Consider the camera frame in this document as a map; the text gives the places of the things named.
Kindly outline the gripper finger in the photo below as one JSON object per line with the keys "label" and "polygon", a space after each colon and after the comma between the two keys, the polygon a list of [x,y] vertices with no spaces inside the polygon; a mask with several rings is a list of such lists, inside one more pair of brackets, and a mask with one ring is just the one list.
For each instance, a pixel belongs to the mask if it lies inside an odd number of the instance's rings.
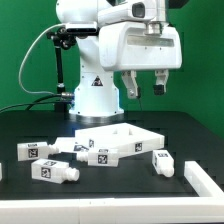
{"label": "gripper finger", "polygon": [[126,87],[128,98],[137,99],[139,97],[139,92],[136,82],[136,72],[134,70],[123,71],[122,80]]}
{"label": "gripper finger", "polygon": [[155,71],[156,82],[153,86],[154,94],[164,95],[166,93],[166,84],[169,78],[169,71],[165,70],[156,70]]}

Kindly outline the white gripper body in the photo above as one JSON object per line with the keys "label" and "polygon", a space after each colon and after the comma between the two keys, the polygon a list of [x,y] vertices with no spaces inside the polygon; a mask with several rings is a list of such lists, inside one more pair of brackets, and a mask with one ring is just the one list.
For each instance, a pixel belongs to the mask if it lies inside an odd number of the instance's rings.
{"label": "white gripper body", "polygon": [[100,64],[106,71],[178,69],[182,64],[179,34],[165,27],[147,35],[144,23],[121,22],[99,33]]}

